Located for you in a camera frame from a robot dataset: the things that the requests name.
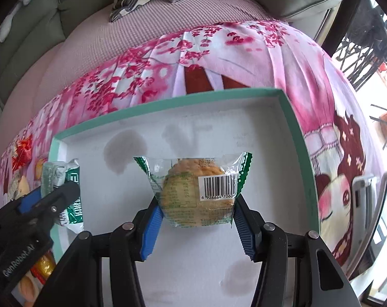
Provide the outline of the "pale green speckled snack pack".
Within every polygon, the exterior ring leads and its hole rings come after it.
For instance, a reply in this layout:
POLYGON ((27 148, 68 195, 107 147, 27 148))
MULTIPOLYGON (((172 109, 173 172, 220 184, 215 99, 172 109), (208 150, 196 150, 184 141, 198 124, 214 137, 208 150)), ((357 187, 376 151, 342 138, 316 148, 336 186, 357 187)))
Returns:
POLYGON ((42 167, 41 194, 58 195, 52 213, 55 223, 66 227, 75 234, 84 230, 83 208, 80 197, 80 164, 77 159, 71 161, 48 161, 42 167))

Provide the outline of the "clear green edged cake pack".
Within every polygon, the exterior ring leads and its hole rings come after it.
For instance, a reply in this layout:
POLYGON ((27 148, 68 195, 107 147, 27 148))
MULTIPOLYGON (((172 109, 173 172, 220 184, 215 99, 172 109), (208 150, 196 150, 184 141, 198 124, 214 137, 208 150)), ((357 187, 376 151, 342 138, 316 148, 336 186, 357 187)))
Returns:
POLYGON ((166 220, 174 227, 192 228, 232 221, 253 154, 134 160, 146 174, 166 220))

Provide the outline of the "small red foil snack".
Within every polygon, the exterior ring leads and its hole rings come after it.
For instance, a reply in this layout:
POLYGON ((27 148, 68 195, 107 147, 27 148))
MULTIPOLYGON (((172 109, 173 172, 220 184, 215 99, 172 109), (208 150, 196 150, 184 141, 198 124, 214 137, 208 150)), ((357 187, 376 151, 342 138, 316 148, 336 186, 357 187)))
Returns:
POLYGON ((32 159, 33 135, 15 142, 12 156, 12 171, 15 172, 26 166, 32 159))

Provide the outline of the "yellow soft bread pack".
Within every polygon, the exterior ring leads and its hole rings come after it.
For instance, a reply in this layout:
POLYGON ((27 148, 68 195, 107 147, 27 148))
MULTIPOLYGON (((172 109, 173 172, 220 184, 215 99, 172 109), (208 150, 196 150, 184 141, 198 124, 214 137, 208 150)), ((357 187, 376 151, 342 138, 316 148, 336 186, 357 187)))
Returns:
POLYGON ((44 285, 55 269, 56 262, 51 251, 43 255, 31 268, 31 274, 44 285))

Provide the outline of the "teal rimmed white tray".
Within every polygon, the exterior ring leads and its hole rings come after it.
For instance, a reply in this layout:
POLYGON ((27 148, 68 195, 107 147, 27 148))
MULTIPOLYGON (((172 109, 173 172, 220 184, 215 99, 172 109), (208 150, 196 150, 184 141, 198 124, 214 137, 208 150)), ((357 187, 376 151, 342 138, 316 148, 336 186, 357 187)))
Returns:
MULTIPOLYGON (((318 230, 317 192, 305 142, 287 98, 272 89, 202 92, 143 104, 55 135, 51 161, 77 159, 83 222, 94 235, 132 220, 153 198, 136 156, 223 157, 250 152, 243 196, 285 232, 318 230)), ((147 306, 250 306, 260 266, 233 224, 161 225, 137 264, 147 306)))

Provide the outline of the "smartphone on table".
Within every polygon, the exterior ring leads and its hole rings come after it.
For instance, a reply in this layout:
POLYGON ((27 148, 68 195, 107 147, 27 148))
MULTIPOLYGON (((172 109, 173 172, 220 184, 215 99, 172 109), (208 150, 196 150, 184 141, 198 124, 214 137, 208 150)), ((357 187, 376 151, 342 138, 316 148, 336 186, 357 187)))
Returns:
POLYGON ((387 172, 366 175, 352 183, 353 230, 347 278, 358 277, 374 265, 387 238, 387 172))

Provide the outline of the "pink cartoon print cloth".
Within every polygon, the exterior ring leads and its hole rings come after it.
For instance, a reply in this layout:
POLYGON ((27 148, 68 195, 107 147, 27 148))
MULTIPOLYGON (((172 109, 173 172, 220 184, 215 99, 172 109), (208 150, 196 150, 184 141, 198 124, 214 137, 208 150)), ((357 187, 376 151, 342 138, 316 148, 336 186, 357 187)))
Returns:
POLYGON ((280 21, 234 21, 161 35, 72 82, 22 128, 0 160, 0 206, 38 169, 58 132, 109 113, 198 92, 275 88, 288 97, 309 152, 322 237, 343 268, 351 261, 354 178, 379 173, 368 119, 332 58, 280 21), (15 142, 33 135, 31 161, 12 171, 15 142))

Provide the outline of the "grey green sofa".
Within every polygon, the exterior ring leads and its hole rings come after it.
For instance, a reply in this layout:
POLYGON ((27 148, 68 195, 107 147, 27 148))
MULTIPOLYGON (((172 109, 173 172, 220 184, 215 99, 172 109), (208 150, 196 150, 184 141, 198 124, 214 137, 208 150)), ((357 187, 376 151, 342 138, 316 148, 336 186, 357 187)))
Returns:
MULTIPOLYGON (((342 0, 255 0, 271 19, 290 23, 324 15, 342 0)), ((114 0, 19 0, 0 25, 0 105, 31 66, 114 0)))

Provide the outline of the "pink sofa seat cover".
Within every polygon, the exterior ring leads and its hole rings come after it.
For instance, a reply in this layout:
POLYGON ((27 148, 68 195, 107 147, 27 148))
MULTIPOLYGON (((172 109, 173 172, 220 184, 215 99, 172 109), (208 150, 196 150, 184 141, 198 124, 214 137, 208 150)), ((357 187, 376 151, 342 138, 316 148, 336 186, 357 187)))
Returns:
POLYGON ((50 99, 125 50, 197 26, 272 18, 255 0, 151 0, 113 23, 108 14, 104 8, 89 16, 21 77, 0 116, 0 160, 13 138, 50 99))

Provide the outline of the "black folding rack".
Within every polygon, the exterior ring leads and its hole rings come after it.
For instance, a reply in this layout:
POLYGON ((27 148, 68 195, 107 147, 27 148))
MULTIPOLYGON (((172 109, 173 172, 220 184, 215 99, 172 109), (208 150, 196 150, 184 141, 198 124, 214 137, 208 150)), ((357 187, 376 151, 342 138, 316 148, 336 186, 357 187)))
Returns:
POLYGON ((379 6, 359 4, 333 59, 355 90, 387 62, 387 16, 379 6))

